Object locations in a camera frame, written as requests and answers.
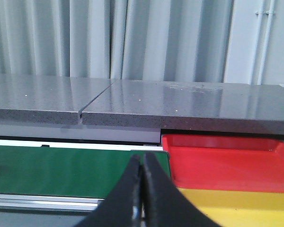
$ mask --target gray granite slab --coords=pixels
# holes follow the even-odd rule
[[[284,134],[284,88],[118,80],[82,112],[86,125]]]
[[[113,80],[0,74],[0,121],[78,124]]]

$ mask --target red tray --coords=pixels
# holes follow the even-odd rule
[[[284,192],[284,143],[278,140],[169,134],[176,186],[249,192]]]

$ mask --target gray shelf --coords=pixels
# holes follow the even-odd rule
[[[284,134],[284,88],[118,80],[82,119],[84,125]]]
[[[113,80],[0,74],[0,121],[78,124]]]

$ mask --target green surface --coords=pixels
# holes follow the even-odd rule
[[[168,154],[156,154],[170,175]],[[105,198],[145,151],[0,146],[0,193]]]

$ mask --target white curtain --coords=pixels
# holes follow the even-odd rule
[[[221,82],[231,0],[0,0],[0,73]]]

